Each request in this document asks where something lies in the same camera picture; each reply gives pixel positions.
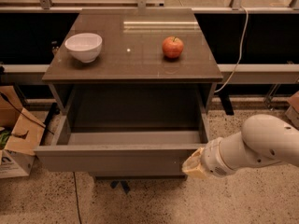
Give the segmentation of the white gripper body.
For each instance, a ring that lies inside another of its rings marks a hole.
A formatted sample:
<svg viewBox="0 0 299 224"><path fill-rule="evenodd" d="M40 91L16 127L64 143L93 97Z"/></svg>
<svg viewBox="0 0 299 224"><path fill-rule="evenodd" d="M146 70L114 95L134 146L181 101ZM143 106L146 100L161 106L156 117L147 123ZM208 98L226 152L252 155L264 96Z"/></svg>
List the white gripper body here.
<svg viewBox="0 0 299 224"><path fill-rule="evenodd" d="M209 141L204 146L200 158L200 161L207 173L216 177L226 177L235 173L235 171L229 168L221 157L221 141L221 138L216 138L212 141Z"/></svg>

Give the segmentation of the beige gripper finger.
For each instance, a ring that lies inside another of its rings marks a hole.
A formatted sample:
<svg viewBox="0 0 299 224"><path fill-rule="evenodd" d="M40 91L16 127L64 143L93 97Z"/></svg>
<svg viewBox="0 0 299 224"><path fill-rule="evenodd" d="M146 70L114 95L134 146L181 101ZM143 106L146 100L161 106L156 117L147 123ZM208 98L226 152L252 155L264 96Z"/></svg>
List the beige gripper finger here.
<svg viewBox="0 0 299 224"><path fill-rule="evenodd" d="M201 162L203 148L199 147L193 154L182 164L182 172L192 178L207 178L207 172Z"/></svg>

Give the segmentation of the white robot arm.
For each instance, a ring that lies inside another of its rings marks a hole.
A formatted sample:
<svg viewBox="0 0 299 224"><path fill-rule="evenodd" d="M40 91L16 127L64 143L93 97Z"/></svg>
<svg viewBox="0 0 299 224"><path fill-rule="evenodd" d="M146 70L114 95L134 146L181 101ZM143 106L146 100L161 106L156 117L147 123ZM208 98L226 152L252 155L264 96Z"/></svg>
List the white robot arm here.
<svg viewBox="0 0 299 224"><path fill-rule="evenodd" d="M254 115L238 133L200 146L182 164L194 178L226 177L242 168L262 168L288 163L299 166L299 131L270 115Z"/></svg>

